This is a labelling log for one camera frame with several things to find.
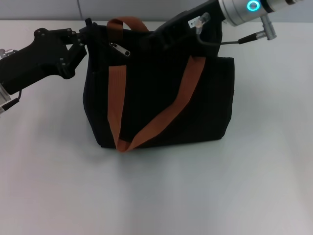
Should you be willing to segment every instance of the zipper pull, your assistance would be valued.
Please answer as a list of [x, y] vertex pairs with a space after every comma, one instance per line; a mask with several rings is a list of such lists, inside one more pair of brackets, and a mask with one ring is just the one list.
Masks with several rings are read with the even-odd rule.
[[115, 50], [119, 51], [123, 55], [129, 57], [131, 55], [131, 52], [129, 50], [126, 50], [125, 48], [121, 47], [120, 45], [116, 43], [110, 43], [111, 47], [114, 48]]

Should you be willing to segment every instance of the glowing blue ring light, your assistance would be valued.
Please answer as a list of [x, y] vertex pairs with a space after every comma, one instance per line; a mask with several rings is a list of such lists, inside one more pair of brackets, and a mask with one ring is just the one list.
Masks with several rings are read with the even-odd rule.
[[260, 3], [259, 3], [258, 1], [256, 1], [256, 0], [251, 0], [250, 2], [248, 2], [248, 4], [247, 4], [246, 7], [248, 8], [249, 11], [257, 11], [257, 10], [260, 9], [261, 5], [260, 5]]

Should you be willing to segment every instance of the white table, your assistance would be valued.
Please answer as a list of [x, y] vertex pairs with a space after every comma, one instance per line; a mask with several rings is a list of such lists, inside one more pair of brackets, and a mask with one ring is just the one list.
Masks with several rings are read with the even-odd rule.
[[[274, 25], [274, 41], [221, 48], [236, 64], [221, 141], [101, 149], [82, 103], [88, 57], [71, 80], [23, 90], [0, 118], [0, 234], [313, 234], [313, 23]], [[224, 41], [262, 27], [223, 26]], [[84, 22], [0, 21], [0, 48], [29, 45], [40, 27]]]

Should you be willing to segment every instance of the bag handle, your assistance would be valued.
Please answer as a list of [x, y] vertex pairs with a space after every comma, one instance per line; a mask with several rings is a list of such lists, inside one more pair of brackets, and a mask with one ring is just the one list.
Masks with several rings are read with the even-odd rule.
[[123, 39], [123, 23], [132, 31], [149, 32], [145, 24], [137, 17], [124, 16], [110, 20], [107, 24], [108, 38], [110, 42], [121, 41]]
[[[115, 18], [107, 24], [110, 41], [123, 39], [123, 22], [134, 31], [149, 31], [144, 23], [136, 17]], [[139, 131], [132, 142], [123, 141], [119, 138], [125, 99], [127, 67], [126, 65], [110, 66], [108, 121], [116, 149], [120, 152], [126, 152], [159, 135], [189, 103], [201, 77], [204, 65], [205, 57], [189, 57], [180, 83], [179, 92], [174, 102]]]

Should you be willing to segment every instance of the bag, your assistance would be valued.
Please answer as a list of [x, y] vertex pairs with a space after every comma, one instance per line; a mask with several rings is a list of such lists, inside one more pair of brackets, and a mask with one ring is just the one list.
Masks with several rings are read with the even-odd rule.
[[[99, 145], [125, 152], [224, 136], [232, 112], [233, 58], [217, 57], [219, 47], [202, 46], [195, 38], [151, 52], [141, 39], [152, 32], [134, 17], [116, 18], [107, 26], [90, 19], [86, 24], [81, 30], [88, 35], [89, 51], [83, 100]], [[202, 34], [221, 42], [222, 26]]]

